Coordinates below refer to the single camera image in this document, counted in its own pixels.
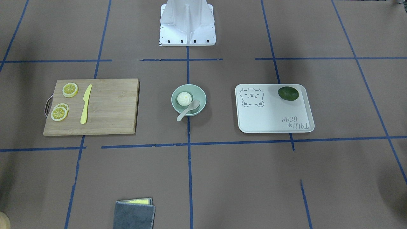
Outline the translucent white spoon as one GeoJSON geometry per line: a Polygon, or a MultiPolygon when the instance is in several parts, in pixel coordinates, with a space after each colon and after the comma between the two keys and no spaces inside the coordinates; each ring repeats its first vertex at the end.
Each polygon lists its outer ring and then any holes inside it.
{"type": "Polygon", "coordinates": [[[193,100],[189,106],[183,110],[183,112],[181,112],[179,114],[179,116],[177,117],[177,121],[181,121],[183,119],[183,117],[186,115],[187,112],[192,111],[194,109],[197,109],[200,106],[200,101],[199,100],[193,100]]]}

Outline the white steamed bun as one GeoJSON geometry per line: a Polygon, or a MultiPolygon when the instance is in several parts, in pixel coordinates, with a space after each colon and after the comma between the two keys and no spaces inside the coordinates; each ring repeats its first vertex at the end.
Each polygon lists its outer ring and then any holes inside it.
{"type": "Polygon", "coordinates": [[[189,106],[192,102],[192,96],[188,92],[181,92],[177,96],[177,102],[180,106],[189,106]]]}

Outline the mint green bowl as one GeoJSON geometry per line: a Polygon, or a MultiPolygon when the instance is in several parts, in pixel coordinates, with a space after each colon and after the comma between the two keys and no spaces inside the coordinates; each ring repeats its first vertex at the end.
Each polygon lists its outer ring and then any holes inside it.
{"type": "Polygon", "coordinates": [[[185,116],[198,115],[205,108],[206,103],[207,103],[207,97],[206,97],[205,92],[200,87],[198,87],[197,85],[194,85],[194,84],[185,84],[185,85],[181,85],[178,88],[176,88],[173,91],[173,94],[171,96],[171,103],[172,103],[173,108],[179,114],[187,108],[186,106],[181,106],[177,101],[178,95],[182,92],[189,93],[192,97],[192,100],[198,100],[200,102],[200,106],[198,108],[187,112],[185,114],[185,116]]]}

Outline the white bear tray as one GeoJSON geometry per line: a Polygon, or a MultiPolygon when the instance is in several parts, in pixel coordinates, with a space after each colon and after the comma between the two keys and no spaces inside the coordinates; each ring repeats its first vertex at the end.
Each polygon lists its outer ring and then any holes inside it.
{"type": "Polygon", "coordinates": [[[291,84],[299,92],[294,101],[282,99],[278,90],[285,84],[239,84],[235,87],[238,127],[244,133],[312,132],[314,118],[307,91],[291,84]]]}

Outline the dark green avocado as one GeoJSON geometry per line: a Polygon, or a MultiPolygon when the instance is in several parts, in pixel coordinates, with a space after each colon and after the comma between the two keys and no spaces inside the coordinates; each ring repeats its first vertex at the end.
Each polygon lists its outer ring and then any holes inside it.
{"type": "Polygon", "coordinates": [[[295,101],[299,98],[299,91],[294,87],[281,87],[278,89],[278,95],[286,101],[295,101]]]}

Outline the bamboo cutting board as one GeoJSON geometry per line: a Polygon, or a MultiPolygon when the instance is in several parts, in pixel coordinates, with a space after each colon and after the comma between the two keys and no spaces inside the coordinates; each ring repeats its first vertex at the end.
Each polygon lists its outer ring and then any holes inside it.
{"type": "Polygon", "coordinates": [[[57,80],[51,107],[58,103],[66,103],[69,112],[62,121],[53,121],[51,115],[48,115],[43,134],[77,136],[135,133],[139,85],[138,79],[57,80]],[[78,93],[67,98],[63,96],[62,88],[70,82],[78,85],[78,93]],[[87,122],[81,124],[83,96],[89,84],[93,87],[88,104],[87,122]]]}

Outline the yellow sponge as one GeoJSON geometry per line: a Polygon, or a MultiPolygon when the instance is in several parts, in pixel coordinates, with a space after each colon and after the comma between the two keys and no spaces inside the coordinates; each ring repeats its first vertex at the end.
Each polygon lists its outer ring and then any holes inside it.
{"type": "Polygon", "coordinates": [[[137,199],[131,199],[131,200],[124,200],[123,202],[129,203],[129,204],[151,205],[152,204],[152,198],[137,198],[137,199]]]}

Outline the yellow plastic knife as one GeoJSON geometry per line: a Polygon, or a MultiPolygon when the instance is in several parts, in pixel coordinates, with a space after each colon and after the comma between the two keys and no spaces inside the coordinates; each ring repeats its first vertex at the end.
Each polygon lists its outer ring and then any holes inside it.
{"type": "Polygon", "coordinates": [[[90,93],[91,93],[92,87],[93,87],[93,85],[89,84],[88,87],[86,88],[86,91],[83,96],[84,106],[83,106],[82,114],[80,117],[81,124],[85,124],[87,122],[88,104],[89,104],[89,100],[90,100],[90,93]]]}

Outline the grey folded cloth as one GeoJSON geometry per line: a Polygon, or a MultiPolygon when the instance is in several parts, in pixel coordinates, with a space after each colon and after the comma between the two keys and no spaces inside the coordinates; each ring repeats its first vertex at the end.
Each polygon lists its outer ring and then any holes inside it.
{"type": "Polygon", "coordinates": [[[116,201],[113,229],[152,229],[155,206],[116,201]]]}

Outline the lemon slice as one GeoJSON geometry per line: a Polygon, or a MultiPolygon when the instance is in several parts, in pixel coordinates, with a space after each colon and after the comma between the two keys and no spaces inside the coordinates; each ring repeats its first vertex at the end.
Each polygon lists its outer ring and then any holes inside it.
{"type": "Polygon", "coordinates": [[[78,93],[78,85],[76,83],[70,82],[63,86],[62,94],[64,97],[71,98],[78,93]]]}
{"type": "Polygon", "coordinates": [[[51,119],[53,121],[62,121],[68,115],[68,110],[65,107],[58,106],[55,107],[51,112],[51,119]]]}
{"type": "Polygon", "coordinates": [[[58,104],[54,107],[54,109],[56,109],[56,108],[58,108],[58,107],[63,107],[63,108],[65,108],[65,109],[67,110],[67,113],[69,112],[69,106],[68,106],[68,104],[66,104],[66,103],[58,103],[58,104]]]}

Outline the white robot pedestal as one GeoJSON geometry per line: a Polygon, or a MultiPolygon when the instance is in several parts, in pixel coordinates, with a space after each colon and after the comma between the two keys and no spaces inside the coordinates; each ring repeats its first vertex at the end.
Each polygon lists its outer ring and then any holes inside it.
{"type": "Polygon", "coordinates": [[[216,44],[214,9],[206,0],[168,0],[160,9],[161,46],[216,44]]]}

